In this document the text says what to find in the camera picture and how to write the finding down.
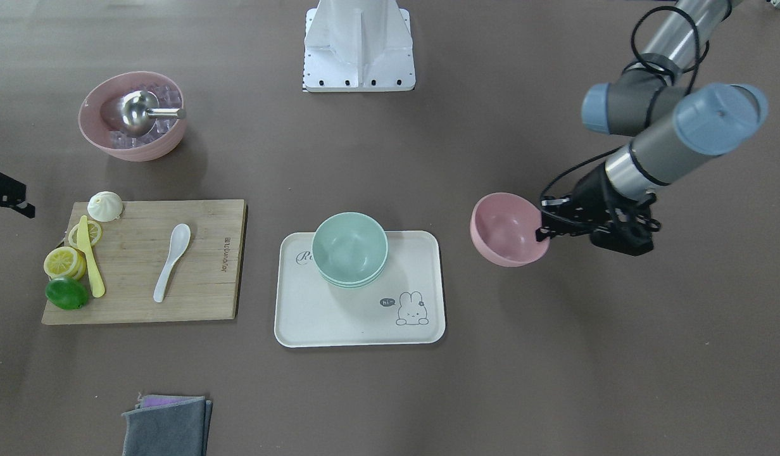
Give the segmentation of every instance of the yellow knife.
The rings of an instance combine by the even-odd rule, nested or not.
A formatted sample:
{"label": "yellow knife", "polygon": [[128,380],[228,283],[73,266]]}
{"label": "yellow knife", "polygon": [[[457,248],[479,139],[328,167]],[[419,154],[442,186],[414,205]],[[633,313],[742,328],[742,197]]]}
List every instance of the yellow knife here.
{"label": "yellow knife", "polygon": [[94,260],[92,243],[89,240],[89,225],[86,220],[85,215],[81,216],[80,223],[78,223],[78,250],[84,252],[84,255],[86,255],[86,271],[89,271],[89,288],[92,289],[92,296],[100,298],[106,294],[106,286],[103,285],[103,278],[100,277],[98,263]]}

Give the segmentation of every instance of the pink bowl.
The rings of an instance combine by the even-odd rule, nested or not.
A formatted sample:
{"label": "pink bowl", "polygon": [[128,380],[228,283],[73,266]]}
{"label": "pink bowl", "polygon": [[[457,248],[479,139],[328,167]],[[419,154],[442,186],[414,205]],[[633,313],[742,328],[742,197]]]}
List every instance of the pink bowl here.
{"label": "pink bowl", "polygon": [[469,233],[474,248],[497,266],[514,268],[543,257],[550,239],[537,242],[541,226],[539,210],[511,193],[483,196],[472,211]]}
{"label": "pink bowl", "polygon": [[176,144],[179,144],[179,141],[185,136],[185,130],[187,130],[184,119],[177,120],[165,135],[149,142],[149,144],[135,148],[114,148],[112,145],[109,127],[100,116],[100,107],[111,99],[129,93],[133,87],[138,87],[141,84],[159,84],[160,86],[168,84],[179,91],[182,96],[182,107],[185,106],[184,92],[167,76],[153,72],[130,72],[117,75],[95,87],[80,105],[78,127],[80,127],[80,132],[83,133],[86,141],[110,156],[129,162],[147,162],[157,159],[169,153],[176,147]]}

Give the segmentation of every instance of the tabletop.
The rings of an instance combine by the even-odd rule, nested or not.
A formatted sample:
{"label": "tabletop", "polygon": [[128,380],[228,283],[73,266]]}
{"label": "tabletop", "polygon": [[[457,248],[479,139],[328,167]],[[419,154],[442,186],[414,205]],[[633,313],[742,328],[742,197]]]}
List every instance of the tabletop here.
{"label": "tabletop", "polygon": [[[627,142],[584,129],[581,101],[655,5],[399,0],[415,89],[320,94],[301,90],[313,0],[0,2],[0,171],[37,207],[0,208],[0,454],[119,454],[139,393],[213,400],[211,455],[780,454],[780,11],[746,0],[712,35],[697,86],[753,84],[770,115],[659,194],[654,251],[559,237],[506,269],[469,237],[485,194],[536,202]],[[130,70],[184,93],[187,133],[155,161],[78,130]],[[43,326],[43,259],[103,190],[246,200],[237,317]],[[280,243],[344,211],[436,237],[439,341],[278,343]]]}

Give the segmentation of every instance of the cutting board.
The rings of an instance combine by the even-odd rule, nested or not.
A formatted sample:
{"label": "cutting board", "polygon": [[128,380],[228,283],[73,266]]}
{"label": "cutting board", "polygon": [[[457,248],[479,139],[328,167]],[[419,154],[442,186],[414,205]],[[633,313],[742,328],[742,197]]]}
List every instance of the cutting board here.
{"label": "cutting board", "polygon": [[[62,230],[77,225],[87,214],[86,204],[72,206]],[[101,223],[103,237],[92,248],[106,294],[90,298],[77,310],[63,310],[47,301],[42,323],[235,318],[245,220],[243,199],[123,202],[121,217]],[[153,288],[168,256],[170,233],[179,223],[190,226],[190,246],[173,267],[165,300],[156,303]],[[81,283],[89,289],[87,276]]]}

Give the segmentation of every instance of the gray napkin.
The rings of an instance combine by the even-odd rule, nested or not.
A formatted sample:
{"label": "gray napkin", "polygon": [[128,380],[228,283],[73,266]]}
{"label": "gray napkin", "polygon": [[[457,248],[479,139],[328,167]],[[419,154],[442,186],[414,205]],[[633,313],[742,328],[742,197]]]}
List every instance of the gray napkin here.
{"label": "gray napkin", "polygon": [[204,456],[212,410],[204,396],[142,396],[123,413],[123,456]]}

